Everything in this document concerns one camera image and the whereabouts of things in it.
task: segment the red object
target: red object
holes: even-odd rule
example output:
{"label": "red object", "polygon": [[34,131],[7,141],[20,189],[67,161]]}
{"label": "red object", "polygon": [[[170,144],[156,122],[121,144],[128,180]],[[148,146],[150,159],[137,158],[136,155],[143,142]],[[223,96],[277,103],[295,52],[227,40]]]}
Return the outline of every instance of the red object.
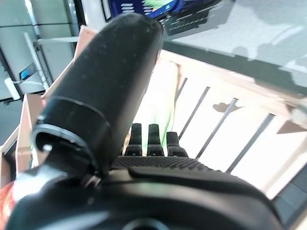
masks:
{"label": "red object", "polygon": [[13,185],[14,181],[0,189],[0,230],[4,229],[15,205],[12,195]]}

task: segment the light green cloth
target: light green cloth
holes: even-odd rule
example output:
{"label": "light green cloth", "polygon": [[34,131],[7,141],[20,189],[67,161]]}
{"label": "light green cloth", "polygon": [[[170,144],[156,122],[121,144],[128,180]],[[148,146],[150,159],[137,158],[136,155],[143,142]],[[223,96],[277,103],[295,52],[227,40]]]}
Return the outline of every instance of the light green cloth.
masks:
{"label": "light green cloth", "polygon": [[174,121],[177,82],[177,65],[160,60],[155,66],[148,90],[133,121],[142,124],[142,148],[145,153],[149,124],[159,125],[161,145],[166,151],[166,133],[172,130]]}

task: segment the black cylindrical actuator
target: black cylindrical actuator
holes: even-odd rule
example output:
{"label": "black cylindrical actuator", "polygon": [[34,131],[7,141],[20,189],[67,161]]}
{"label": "black cylindrical actuator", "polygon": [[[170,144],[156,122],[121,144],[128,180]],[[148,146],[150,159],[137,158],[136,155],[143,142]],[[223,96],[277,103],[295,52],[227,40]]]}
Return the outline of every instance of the black cylindrical actuator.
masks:
{"label": "black cylindrical actuator", "polygon": [[162,42],[162,26],[153,19],[135,13],[113,19],[49,98],[33,128],[35,147],[72,143],[89,155],[97,173],[106,173],[147,90]]}

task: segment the digital display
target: digital display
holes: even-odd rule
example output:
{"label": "digital display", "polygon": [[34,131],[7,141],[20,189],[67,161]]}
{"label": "digital display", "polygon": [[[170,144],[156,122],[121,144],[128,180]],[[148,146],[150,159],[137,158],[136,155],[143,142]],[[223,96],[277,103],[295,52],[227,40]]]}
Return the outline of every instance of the digital display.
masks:
{"label": "digital display", "polygon": [[23,71],[19,73],[20,80],[22,81],[27,80],[29,77],[35,74],[36,71],[37,69],[35,64],[34,63],[30,64],[28,67],[26,67]]}

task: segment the white pipe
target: white pipe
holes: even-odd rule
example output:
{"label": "white pipe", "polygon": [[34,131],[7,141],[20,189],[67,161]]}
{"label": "white pipe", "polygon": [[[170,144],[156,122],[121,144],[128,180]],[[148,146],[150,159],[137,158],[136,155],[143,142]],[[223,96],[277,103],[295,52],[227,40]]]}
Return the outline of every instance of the white pipe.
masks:
{"label": "white pipe", "polygon": [[8,88],[8,90],[10,91],[10,94],[12,95],[12,98],[14,100],[20,99],[20,96],[19,96],[19,94],[17,92],[17,89],[14,86],[14,83],[12,82],[12,80],[10,78],[6,78],[4,80],[4,83],[5,83],[6,87]]}
{"label": "white pipe", "polygon": [[30,39],[30,36],[29,36],[29,34],[28,34],[27,32],[24,33],[24,38],[25,38],[25,41],[27,42],[27,45],[28,45],[28,47],[29,47],[29,50],[30,50],[31,56],[32,56],[32,58],[33,58],[34,64],[36,65],[36,69],[37,69],[37,72],[38,72],[38,74],[39,74],[39,77],[40,77],[40,79],[42,80],[43,87],[44,87],[45,90],[47,90],[47,89],[49,88],[49,86],[48,86],[46,77],[45,77],[45,75],[44,75],[42,66],[40,65],[38,56],[37,56],[37,54],[36,54],[36,52],[35,52],[35,49],[34,49],[34,47],[33,47],[33,44],[32,44],[32,41],[31,41],[31,39]]}

